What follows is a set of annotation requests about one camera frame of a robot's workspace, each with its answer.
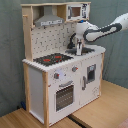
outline wooden table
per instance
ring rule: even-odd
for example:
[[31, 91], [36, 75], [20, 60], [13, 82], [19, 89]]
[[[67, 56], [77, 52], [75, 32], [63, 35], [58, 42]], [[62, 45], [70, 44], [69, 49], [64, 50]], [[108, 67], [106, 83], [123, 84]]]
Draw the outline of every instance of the wooden table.
[[[44, 128], [37, 119], [23, 109], [0, 118], [0, 128]], [[50, 128], [81, 128], [69, 118], [64, 118]]]
[[116, 128], [128, 118], [128, 89], [103, 80], [101, 92], [71, 117], [87, 128]]

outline white tile backsplash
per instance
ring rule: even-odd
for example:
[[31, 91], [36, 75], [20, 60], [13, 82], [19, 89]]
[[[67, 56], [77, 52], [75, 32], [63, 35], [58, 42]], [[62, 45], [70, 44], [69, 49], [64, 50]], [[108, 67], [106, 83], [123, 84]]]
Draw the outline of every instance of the white tile backsplash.
[[75, 33], [75, 27], [76, 22], [35, 27], [31, 32], [33, 58], [67, 49], [70, 37]]

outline control knob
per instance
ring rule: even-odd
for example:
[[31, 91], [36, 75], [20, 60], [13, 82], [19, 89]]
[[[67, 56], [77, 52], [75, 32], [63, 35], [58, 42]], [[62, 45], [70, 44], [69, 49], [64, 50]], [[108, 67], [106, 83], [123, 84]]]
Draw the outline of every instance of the control knob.
[[75, 72], [78, 68], [77, 67], [73, 67], [72, 71]]
[[58, 73], [55, 73], [55, 74], [54, 74], [54, 78], [55, 78], [55, 79], [59, 79], [59, 74], [58, 74]]

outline wooden toy kitchen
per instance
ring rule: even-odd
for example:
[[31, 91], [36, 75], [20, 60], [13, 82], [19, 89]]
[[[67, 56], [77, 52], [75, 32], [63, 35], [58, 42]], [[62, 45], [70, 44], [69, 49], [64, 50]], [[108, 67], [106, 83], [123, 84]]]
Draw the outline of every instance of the wooden toy kitchen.
[[101, 95], [105, 49], [86, 45], [81, 56], [66, 52], [76, 23], [89, 20], [90, 4], [21, 5], [26, 109], [46, 128]]

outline microwave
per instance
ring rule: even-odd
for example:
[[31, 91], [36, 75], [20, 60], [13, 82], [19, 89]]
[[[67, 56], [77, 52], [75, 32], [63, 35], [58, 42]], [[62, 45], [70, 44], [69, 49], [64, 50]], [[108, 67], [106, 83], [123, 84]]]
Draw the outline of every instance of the microwave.
[[73, 4], [67, 5], [66, 20], [89, 19], [90, 4]]

